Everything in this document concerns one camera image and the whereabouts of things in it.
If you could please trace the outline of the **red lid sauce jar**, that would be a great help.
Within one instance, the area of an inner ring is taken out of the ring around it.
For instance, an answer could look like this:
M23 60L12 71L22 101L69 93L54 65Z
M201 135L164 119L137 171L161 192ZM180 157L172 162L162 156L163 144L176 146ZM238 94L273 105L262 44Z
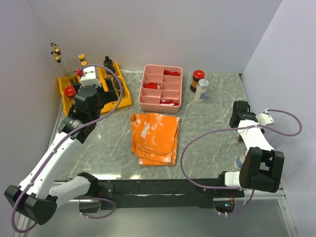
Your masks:
M201 79L204 79L205 77L205 72L202 71L202 70L195 70L193 72L193 75L192 75L192 83L190 85L190 89L192 92L196 92L196 89L197 89L197 85L198 85L198 82L201 80Z

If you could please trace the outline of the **silver lid glass jar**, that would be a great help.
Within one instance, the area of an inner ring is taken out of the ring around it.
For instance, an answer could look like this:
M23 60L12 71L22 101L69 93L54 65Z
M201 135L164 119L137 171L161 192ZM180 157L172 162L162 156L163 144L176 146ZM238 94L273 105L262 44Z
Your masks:
M206 93L209 87L209 81L206 79L200 79L198 81L196 92L194 96L194 101L197 103L202 103L206 97Z

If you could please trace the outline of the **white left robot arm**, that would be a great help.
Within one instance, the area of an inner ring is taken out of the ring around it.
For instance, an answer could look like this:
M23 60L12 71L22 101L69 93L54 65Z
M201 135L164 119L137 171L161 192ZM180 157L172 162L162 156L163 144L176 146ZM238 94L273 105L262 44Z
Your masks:
M56 188L52 185L66 159L86 141L101 120L101 110L111 101L110 96L111 92L105 91L101 83L80 84L75 104L62 120L45 155L18 186L10 185L5 190L14 213L43 225L68 201L79 196L99 195L98 179L86 172Z

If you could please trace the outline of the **white bottle black cap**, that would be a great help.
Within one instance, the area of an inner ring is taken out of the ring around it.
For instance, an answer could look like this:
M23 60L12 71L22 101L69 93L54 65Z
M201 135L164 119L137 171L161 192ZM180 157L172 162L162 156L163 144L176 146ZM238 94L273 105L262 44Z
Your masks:
M110 68L114 65L112 59L109 58L109 56L105 56L105 59L103 61L104 67Z

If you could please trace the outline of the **dark brown jar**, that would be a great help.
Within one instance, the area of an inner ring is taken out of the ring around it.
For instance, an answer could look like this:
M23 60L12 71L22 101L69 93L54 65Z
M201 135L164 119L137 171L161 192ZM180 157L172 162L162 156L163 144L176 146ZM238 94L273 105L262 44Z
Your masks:
M237 141L238 141L239 143L243 143L243 142L244 142L241 135L238 136L238 140L237 140Z

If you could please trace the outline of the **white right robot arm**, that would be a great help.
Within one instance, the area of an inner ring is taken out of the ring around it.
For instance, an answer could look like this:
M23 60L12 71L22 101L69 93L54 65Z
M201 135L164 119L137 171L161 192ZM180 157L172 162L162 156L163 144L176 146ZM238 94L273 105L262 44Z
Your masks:
M220 196L227 197L234 189L253 189L275 193L279 189L284 164L283 152L276 151L266 140L257 116L246 101L235 101L230 127L243 140L247 154L239 171L225 172L216 185Z

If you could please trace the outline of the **brown spice jar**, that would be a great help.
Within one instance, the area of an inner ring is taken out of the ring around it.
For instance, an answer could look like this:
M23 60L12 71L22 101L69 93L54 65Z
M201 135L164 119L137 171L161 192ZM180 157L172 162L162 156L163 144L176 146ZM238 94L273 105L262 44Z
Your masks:
M108 75L115 75L116 74L116 70L114 66L107 66L107 74Z

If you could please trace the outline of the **dark spice shaker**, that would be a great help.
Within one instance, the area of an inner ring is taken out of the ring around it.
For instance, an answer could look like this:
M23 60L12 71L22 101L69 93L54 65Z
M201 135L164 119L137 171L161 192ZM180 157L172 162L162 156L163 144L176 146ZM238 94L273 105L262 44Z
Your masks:
M120 96L121 95L121 89L120 89L120 86L119 86L119 81L116 78L113 78L113 84L114 84L115 91L116 91L117 95Z

